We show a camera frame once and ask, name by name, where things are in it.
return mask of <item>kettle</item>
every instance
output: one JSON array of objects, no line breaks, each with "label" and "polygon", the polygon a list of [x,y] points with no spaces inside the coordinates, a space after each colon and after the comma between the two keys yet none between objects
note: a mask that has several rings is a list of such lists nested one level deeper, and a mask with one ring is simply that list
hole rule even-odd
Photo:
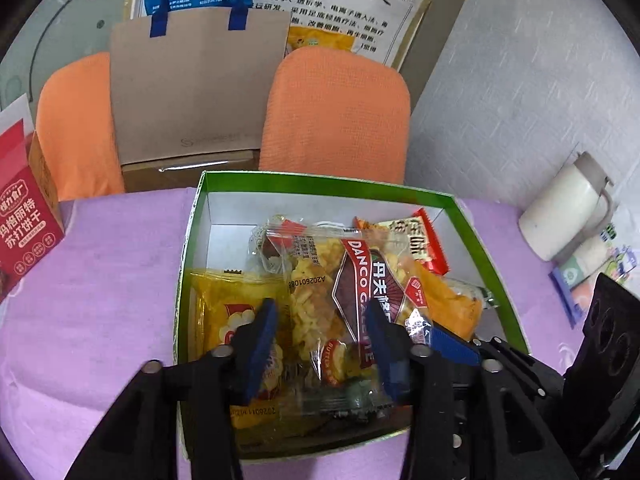
[{"label": "kettle", "polygon": [[607,200],[607,212],[587,236],[599,234],[614,209],[605,190],[607,182],[609,177],[587,152],[564,166],[518,220],[531,249],[546,262],[551,260],[584,227],[602,195]]}]

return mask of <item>chair backrest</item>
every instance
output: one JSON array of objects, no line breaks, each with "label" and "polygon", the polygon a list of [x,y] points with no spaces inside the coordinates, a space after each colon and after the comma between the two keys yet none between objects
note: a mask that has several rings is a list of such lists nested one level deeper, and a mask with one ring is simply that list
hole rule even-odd
[{"label": "chair backrest", "polygon": [[351,52],[297,49],[271,87],[260,169],[401,184],[410,115],[395,70]]},{"label": "chair backrest", "polygon": [[124,192],[111,118],[109,54],[83,57],[48,79],[36,134],[58,199]]}]

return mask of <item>table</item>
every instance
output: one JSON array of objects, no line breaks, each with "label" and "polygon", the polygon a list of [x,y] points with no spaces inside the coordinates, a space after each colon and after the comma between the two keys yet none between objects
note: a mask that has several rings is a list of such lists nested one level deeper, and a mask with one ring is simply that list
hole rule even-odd
[{"label": "table", "polygon": [[[140,365],[172,361],[175,283],[193,189],[63,203],[66,238],[0,308],[0,425],[36,480],[60,480]],[[563,372],[572,331],[511,206],[465,201],[533,355]],[[398,478],[406,436],[321,458],[245,465],[252,479]],[[180,460],[180,478],[188,464]]]}]

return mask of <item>screw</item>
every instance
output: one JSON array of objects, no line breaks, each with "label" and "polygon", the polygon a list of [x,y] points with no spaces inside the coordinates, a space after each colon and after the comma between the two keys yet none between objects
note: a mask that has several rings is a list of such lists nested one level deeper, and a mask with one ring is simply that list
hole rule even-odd
[{"label": "screw", "polygon": [[157,374],[162,370],[162,363],[156,359],[147,361],[142,367],[142,372],[145,374]]},{"label": "screw", "polygon": [[429,357],[431,355],[431,348],[427,345],[416,344],[411,347],[411,353],[416,357]]},{"label": "screw", "polygon": [[213,355],[213,357],[229,357],[233,352],[234,349],[232,346],[218,345],[211,351],[211,355]]},{"label": "screw", "polygon": [[484,368],[487,372],[495,374],[496,372],[500,372],[502,370],[502,363],[500,361],[496,361],[495,359],[485,359],[484,361],[482,361],[482,368]]}]

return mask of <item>wall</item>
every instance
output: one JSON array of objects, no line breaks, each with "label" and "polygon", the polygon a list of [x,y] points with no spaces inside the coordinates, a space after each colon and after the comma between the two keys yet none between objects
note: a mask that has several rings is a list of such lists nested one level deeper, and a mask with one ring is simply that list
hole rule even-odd
[{"label": "wall", "polygon": [[588,150],[640,211],[639,111],[640,58],[601,0],[466,0],[412,115],[406,183],[524,208]]}]

